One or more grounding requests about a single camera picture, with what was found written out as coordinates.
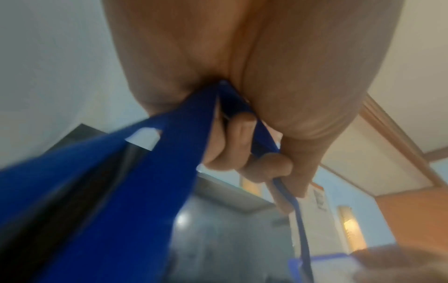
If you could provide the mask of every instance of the skin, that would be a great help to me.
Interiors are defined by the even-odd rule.
[[[228,79],[271,129],[281,154],[250,156],[255,116],[224,128],[219,105],[203,163],[303,197],[324,153],[358,113],[402,0],[103,0],[129,88],[149,115]],[[354,254],[361,283],[447,282],[446,258],[385,247]]]

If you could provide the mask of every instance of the orange wall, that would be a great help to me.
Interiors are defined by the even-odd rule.
[[[428,189],[376,198],[400,244],[448,251],[448,189]]]

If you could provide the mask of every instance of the hand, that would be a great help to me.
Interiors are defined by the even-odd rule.
[[[356,116],[387,50],[401,0],[103,0],[135,98],[150,115],[228,79],[281,154],[250,158],[255,117],[217,114],[204,163],[305,194],[324,153]]]
[[[366,267],[358,283],[448,283],[448,257],[418,248],[385,246],[353,253]]]

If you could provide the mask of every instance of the blue strap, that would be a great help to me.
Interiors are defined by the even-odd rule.
[[[124,148],[143,127],[163,130],[155,148],[129,173],[107,205],[57,254],[39,282],[154,282],[164,266],[174,219],[190,195],[210,134],[216,99],[233,116],[251,111],[227,83],[206,87],[166,114],[94,138],[0,172],[0,225],[48,193]],[[255,128],[252,152],[278,152],[265,126]],[[298,211],[297,200],[280,192]],[[309,262],[306,235],[302,258]]]

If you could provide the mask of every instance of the light blue wall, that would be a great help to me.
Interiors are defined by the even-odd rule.
[[[338,206],[352,208],[368,247],[395,243],[395,238],[373,197],[321,167],[317,170],[313,182],[324,188],[334,215],[338,215]]]
[[[431,167],[440,175],[440,177],[442,177],[445,182],[448,182],[448,158],[432,162]]]

